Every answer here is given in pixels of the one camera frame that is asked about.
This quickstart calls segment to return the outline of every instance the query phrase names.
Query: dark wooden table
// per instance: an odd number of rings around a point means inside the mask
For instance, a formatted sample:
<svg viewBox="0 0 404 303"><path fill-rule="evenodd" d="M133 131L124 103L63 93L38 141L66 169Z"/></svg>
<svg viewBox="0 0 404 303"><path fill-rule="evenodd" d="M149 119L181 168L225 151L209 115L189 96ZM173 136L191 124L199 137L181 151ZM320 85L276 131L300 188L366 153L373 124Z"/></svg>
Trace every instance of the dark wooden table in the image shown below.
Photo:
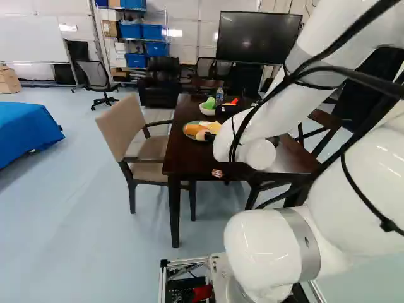
<svg viewBox="0 0 404 303"><path fill-rule="evenodd" d="M164 158L162 172L169 178L171 241L174 248L179 247L181 181L220 180L212 176L213 169L223 171L227 181L248 181L257 173L245 163L217 162L213 157L212 143L194 141L184 135L182 127L190 121L225 122L224 117L203 115L199 110L199 104L204 101L206 101L206 97L202 96L185 94L179 96ZM301 177L302 174L310 172L313 165L318 165L318 162L308 157L308 152L287 134L281 136L281 143L276 150L275 163L271 170L265 172L269 179L272 174L276 180L281 180L282 176L288 179L291 175Z"/></svg>

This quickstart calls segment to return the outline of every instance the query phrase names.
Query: water bottle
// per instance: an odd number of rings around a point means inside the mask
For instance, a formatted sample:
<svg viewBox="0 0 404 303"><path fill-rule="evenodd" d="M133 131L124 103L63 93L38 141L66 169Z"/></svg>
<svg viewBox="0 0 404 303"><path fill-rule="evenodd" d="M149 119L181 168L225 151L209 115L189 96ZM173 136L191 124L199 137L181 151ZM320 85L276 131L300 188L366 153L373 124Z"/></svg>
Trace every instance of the water bottle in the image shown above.
<svg viewBox="0 0 404 303"><path fill-rule="evenodd" d="M223 87L219 87L216 91L216 102L215 105L219 106L223 103L223 99L225 97L225 92L223 91Z"/></svg>

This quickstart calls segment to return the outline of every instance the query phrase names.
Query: television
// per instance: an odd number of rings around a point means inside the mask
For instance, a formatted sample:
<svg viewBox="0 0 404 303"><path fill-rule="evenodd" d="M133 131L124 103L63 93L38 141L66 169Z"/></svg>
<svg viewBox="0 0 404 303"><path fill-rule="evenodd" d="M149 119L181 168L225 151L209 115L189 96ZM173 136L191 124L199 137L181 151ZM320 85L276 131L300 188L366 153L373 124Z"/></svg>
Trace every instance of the television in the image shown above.
<svg viewBox="0 0 404 303"><path fill-rule="evenodd" d="M283 64L295 44L301 15L221 11L216 59Z"/></svg>

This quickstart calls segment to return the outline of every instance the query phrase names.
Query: chair backrest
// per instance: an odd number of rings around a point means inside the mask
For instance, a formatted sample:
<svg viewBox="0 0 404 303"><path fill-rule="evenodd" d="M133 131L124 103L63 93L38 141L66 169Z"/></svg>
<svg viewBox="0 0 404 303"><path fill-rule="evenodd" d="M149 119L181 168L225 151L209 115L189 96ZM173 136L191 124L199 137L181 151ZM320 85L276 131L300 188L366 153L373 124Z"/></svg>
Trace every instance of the chair backrest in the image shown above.
<svg viewBox="0 0 404 303"><path fill-rule="evenodd" d="M146 125L135 94L115 103L95 121L118 162L122 161L133 138Z"/></svg>
<svg viewBox="0 0 404 303"><path fill-rule="evenodd" d="M179 58L151 56L148 58L147 71L152 72L155 81L174 81L180 77Z"/></svg>
<svg viewBox="0 0 404 303"><path fill-rule="evenodd" d="M88 88L103 89L110 86L108 74L100 61L76 61L86 75Z"/></svg>
<svg viewBox="0 0 404 303"><path fill-rule="evenodd" d="M232 61L215 61L215 76L219 78L225 78L229 75L230 70L232 69L233 62Z"/></svg>
<svg viewBox="0 0 404 303"><path fill-rule="evenodd" d="M213 78L213 63L215 58L199 57L196 62L196 74L202 78Z"/></svg>
<svg viewBox="0 0 404 303"><path fill-rule="evenodd" d="M309 114L308 118L310 120L316 121L317 123L321 124L323 127L311 131L307 134L303 133L303 126L300 123L297 126L299 136L295 138L296 141L300 143L304 147L304 139L314 136L316 134L322 133L324 131L328 131L326 135L320 140L320 142L314 147L313 151L311 152L316 158L319 156L321 151L324 147L330 142L332 137L336 134L336 132L342 127L342 120L338 117L335 117L327 112L323 112L322 110L315 109L314 111Z"/></svg>

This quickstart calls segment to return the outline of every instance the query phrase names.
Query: black office chair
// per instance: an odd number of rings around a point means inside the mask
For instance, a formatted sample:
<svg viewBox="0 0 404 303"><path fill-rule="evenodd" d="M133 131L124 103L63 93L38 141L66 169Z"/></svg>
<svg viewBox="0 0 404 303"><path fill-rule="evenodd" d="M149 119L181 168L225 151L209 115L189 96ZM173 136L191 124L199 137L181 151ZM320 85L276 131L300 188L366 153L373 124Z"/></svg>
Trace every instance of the black office chair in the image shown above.
<svg viewBox="0 0 404 303"><path fill-rule="evenodd" d="M232 70L233 62L232 61L220 61L215 60L213 65L214 79L215 80L227 80Z"/></svg>
<svg viewBox="0 0 404 303"><path fill-rule="evenodd" d="M85 74L85 89L104 93L104 97L102 99L94 100L94 104L91 105L91 110L95 110L95 106L100 104L105 103L111 106L111 102L119 101L114 97L108 97L107 93L118 89L121 84L119 83L116 85L111 85L107 70L100 61L76 61L75 63Z"/></svg>
<svg viewBox="0 0 404 303"><path fill-rule="evenodd" d="M192 93L214 93L223 85L223 81L215 79L215 61L213 57L199 57L196 65L189 68L192 71L188 76L193 87Z"/></svg>

